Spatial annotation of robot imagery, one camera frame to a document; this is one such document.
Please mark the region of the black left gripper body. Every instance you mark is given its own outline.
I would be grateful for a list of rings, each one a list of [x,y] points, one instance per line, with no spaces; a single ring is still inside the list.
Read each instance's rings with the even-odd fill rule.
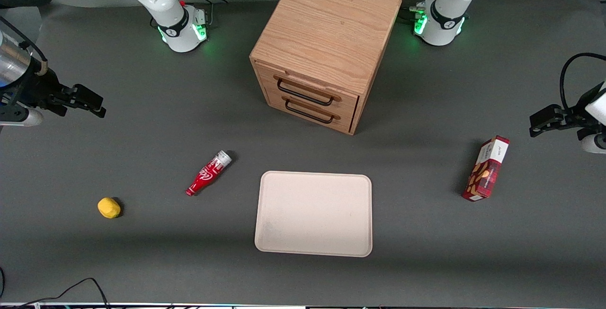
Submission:
[[[600,82],[583,93],[575,106],[568,111],[574,123],[583,128],[605,132],[606,125],[606,88]]]

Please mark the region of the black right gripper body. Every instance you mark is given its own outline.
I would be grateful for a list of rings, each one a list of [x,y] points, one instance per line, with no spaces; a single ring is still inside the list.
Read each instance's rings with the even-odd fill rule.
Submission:
[[[30,65],[26,69],[11,68],[9,70],[9,104],[21,104],[30,108],[43,110],[67,110],[77,108],[71,101],[69,88],[59,83],[52,71],[39,76],[38,65]]]

